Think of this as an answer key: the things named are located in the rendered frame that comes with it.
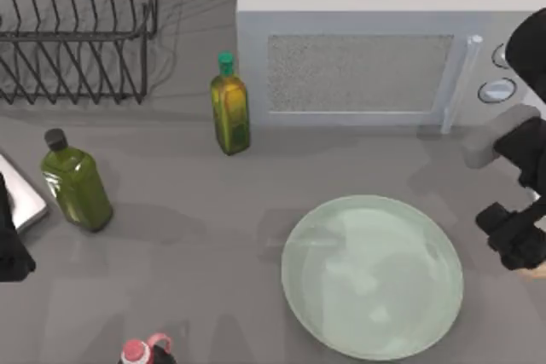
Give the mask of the olive oil bottle green cap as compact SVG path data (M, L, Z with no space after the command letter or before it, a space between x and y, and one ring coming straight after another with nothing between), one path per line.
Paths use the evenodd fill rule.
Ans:
M218 54L218 75L211 81L215 136L224 154L231 156L250 147L251 133L247 87L235 74L235 57Z

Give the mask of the pale grey rounded box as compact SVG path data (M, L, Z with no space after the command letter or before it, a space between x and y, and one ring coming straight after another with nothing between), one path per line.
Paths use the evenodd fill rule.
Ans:
M46 216L49 210L48 205L42 195L2 153L0 153L0 172L3 173L9 192L14 226L20 234Z

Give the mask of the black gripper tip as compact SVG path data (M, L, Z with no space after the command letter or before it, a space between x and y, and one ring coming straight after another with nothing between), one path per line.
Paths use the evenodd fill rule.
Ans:
M9 192L0 172L0 283L23 281L36 270L36 262L16 232Z

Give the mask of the pale green plate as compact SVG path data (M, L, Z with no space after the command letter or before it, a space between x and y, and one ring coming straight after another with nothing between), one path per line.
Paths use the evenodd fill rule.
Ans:
M369 361L434 346L456 322L464 294L462 264L444 230L411 205L370 194L306 213L283 246L281 283L312 337Z

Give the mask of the grey microwave knob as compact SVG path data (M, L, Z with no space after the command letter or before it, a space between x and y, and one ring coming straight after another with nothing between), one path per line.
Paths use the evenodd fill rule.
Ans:
M483 83L477 96L484 104L498 104L509 100L517 89L517 83L512 78L500 78Z
M511 57L507 54L507 47L507 42L497 45L491 54L491 61L495 67L509 71L513 67L511 65Z

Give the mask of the dark bottle pink cap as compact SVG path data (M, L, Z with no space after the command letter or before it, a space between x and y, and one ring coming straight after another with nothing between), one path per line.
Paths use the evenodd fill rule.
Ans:
M120 353L118 364L177 364L171 353L171 338L155 333L146 341L130 339Z

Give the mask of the tan bread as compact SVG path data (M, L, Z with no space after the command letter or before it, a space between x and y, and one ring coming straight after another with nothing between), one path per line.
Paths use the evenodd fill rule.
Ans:
M542 263L534 269L519 269L517 273L528 279L546 280L546 263Z

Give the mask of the speckled microwave door window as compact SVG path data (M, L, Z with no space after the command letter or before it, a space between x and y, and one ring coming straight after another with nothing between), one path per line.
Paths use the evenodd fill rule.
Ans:
M276 112L429 112L450 36L275 35L268 98Z

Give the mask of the green bottle black cap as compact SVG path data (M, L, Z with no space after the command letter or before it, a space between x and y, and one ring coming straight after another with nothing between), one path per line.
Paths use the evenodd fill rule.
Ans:
M94 158L71 146L59 128L47 130L44 140L49 151L40 169L63 216L91 233L104 229L113 216L113 207Z

